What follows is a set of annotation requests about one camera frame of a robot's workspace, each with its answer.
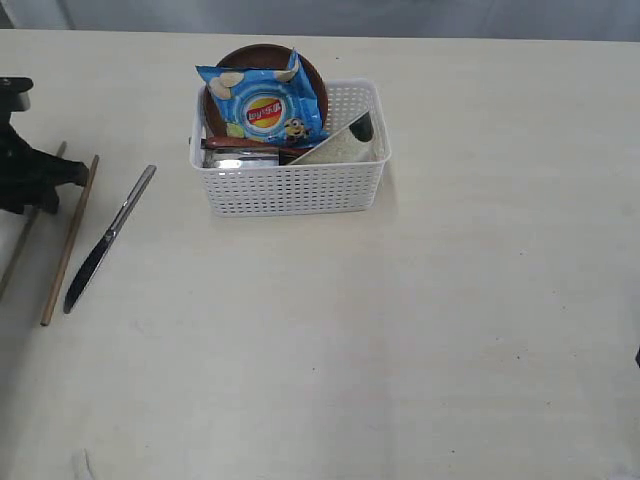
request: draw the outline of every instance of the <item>knife handle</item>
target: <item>knife handle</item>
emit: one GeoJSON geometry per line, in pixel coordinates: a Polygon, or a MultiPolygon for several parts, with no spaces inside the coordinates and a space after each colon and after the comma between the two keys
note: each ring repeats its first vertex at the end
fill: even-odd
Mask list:
{"type": "Polygon", "coordinates": [[[109,229],[107,230],[108,233],[111,233],[113,236],[115,236],[118,234],[118,232],[120,232],[120,229],[124,225],[124,222],[126,222],[127,218],[129,218],[129,215],[131,215],[133,207],[135,207],[136,203],[138,203],[138,200],[140,200],[140,197],[144,193],[145,188],[147,188],[147,185],[149,185],[149,182],[153,178],[153,175],[156,173],[156,170],[157,168],[155,165],[148,165],[147,168],[144,169],[144,172],[142,172],[142,175],[140,175],[140,178],[133,187],[133,190],[131,190],[131,193],[129,193],[129,196],[122,204],[122,207],[120,208],[120,211],[118,211],[116,218],[109,226],[109,229]]]}

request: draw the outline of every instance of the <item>brown plate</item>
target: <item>brown plate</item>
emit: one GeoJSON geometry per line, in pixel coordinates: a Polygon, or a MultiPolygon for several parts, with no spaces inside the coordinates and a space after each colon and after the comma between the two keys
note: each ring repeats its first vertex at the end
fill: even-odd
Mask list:
{"type": "MultiPolygon", "coordinates": [[[[320,116],[322,117],[322,123],[327,119],[327,112],[329,110],[329,98],[327,97],[327,90],[325,89],[324,82],[318,71],[311,65],[311,62],[300,56],[300,61],[304,67],[304,71],[309,77],[311,87],[316,92],[318,97],[318,109],[320,110],[320,116]]],[[[218,67],[226,68],[273,68],[278,70],[285,70],[289,57],[291,56],[291,49],[280,45],[271,45],[268,43],[259,43],[255,45],[247,45],[246,47],[239,48],[238,50],[231,52],[218,62],[218,67]]],[[[204,96],[204,114],[207,124],[207,134],[213,134],[216,136],[226,136],[227,129],[216,103],[208,94],[204,96]]]]}

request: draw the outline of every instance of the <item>blue chip bag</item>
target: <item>blue chip bag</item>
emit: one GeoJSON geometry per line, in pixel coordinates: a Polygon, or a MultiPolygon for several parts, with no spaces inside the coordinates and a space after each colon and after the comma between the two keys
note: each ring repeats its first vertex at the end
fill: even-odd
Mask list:
{"type": "Polygon", "coordinates": [[[196,70],[227,124],[227,136],[296,148],[313,147],[328,137],[318,98],[295,50],[286,70],[196,70]]]}

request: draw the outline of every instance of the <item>dinner knife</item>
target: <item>dinner knife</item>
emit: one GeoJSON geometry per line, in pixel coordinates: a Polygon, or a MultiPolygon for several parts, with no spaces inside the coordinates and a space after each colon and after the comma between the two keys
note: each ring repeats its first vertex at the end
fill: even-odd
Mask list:
{"type": "Polygon", "coordinates": [[[144,169],[144,172],[140,175],[140,178],[133,187],[133,190],[131,190],[131,193],[129,193],[129,196],[122,204],[116,218],[113,220],[111,225],[109,225],[109,228],[104,232],[104,235],[98,241],[96,246],[93,247],[93,250],[91,250],[91,253],[78,270],[78,273],[76,273],[76,276],[71,282],[67,295],[64,299],[64,313],[69,313],[75,306],[80,295],[82,295],[89,284],[89,281],[95,275],[98,267],[102,263],[102,260],[107,255],[111,245],[113,245],[114,240],[118,236],[118,233],[120,233],[124,222],[129,218],[133,207],[135,207],[138,200],[140,200],[140,197],[144,193],[144,190],[147,188],[147,185],[149,185],[149,182],[155,173],[155,165],[149,165],[144,169]]]}

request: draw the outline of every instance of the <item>white plastic basket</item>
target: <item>white plastic basket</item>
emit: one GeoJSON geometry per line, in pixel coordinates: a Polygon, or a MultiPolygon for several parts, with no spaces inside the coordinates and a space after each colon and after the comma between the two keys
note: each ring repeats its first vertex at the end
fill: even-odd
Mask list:
{"type": "Polygon", "coordinates": [[[373,161],[292,165],[223,170],[202,168],[204,151],[202,95],[198,99],[191,134],[191,165],[202,175],[209,203],[225,217],[296,215],[365,210],[373,204],[384,164],[391,156],[387,129],[375,85],[368,80],[326,83],[329,112],[325,129],[332,133],[365,110],[374,128],[373,161]]]}

